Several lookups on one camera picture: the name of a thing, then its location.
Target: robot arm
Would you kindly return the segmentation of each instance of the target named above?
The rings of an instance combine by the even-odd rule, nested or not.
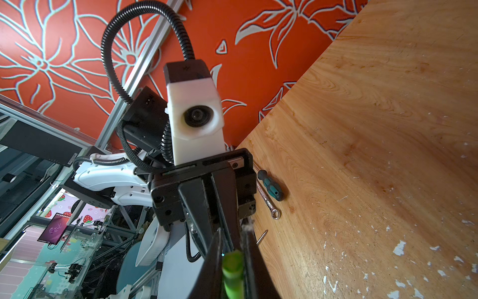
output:
[[[114,73],[114,37],[132,18],[145,13],[161,14],[171,23],[185,57],[164,67],[167,103],[147,87],[133,101]],[[117,128],[126,155],[90,148],[88,156],[75,160],[75,165],[82,163],[64,188],[97,207],[151,206],[167,231],[171,223],[185,219],[205,258],[190,298],[205,294],[220,298],[221,289],[227,291],[221,255],[237,251],[244,258],[246,297],[279,298],[253,230],[239,225],[256,210],[252,155],[247,149],[225,152],[221,98],[206,64],[195,59],[177,14],[159,1],[125,7],[108,24],[101,53],[112,86],[129,104]],[[135,153],[127,139],[143,151]]]

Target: floral wallpaper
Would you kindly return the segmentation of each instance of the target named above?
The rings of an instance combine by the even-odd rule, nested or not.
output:
[[[0,93],[97,138],[118,97],[104,74],[101,36],[133,1],[0,0]],[[222,96],[229,145],[249,134],[366,3],[184,1],[178,13]],[[123,84],[157,20],[141,16],[117,35],[113,62]],[[166,98],[163,66],[182,59],[170,34],[142,85]]]

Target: screen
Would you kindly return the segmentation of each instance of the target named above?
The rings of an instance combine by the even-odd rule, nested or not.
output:
[[[66,216],[60,213],[53,216],[50,223],[47,225],[43,233],[38,238],[38,241],[50,244],[58,244],[63,233],[66,231],[68,225],[66,224],[70,216]]]

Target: wood grain surface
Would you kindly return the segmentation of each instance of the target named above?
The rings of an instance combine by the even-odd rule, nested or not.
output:
[[[240,147],[285,298],[478,298],[478,2],[371,0]]]

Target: screwdriver handle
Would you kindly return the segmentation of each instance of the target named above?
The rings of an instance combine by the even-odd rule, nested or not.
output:
[[[257,173],[257,178],[264,183],[267,193],[269,193],[277,201],[282,201],[282,199],[284,199],[284,193],[282,192],[281,186],[279,186],[279,184],[267,174],[267,171],[259,170]]]

